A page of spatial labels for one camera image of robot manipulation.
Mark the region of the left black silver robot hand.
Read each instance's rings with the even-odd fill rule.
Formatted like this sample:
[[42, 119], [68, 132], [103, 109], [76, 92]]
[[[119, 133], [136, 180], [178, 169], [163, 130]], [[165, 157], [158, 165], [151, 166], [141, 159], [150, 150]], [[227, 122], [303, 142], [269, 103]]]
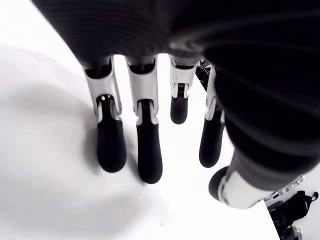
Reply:
[[317, 0], [36, 0], [84, 71], [97, 116], [96, 154], [121, 170], [126, 146], [114, 55], [126, 59], [137, 116], [138, 173], [162, 176], [157, 57], [170, 57], [171, 120], [188, 115], [204, 71], [200, 163], [214, 166], [227, 130], [231, 164], [210, 180], [218, 201], [247, 209], [320, 161], [320, 3]]

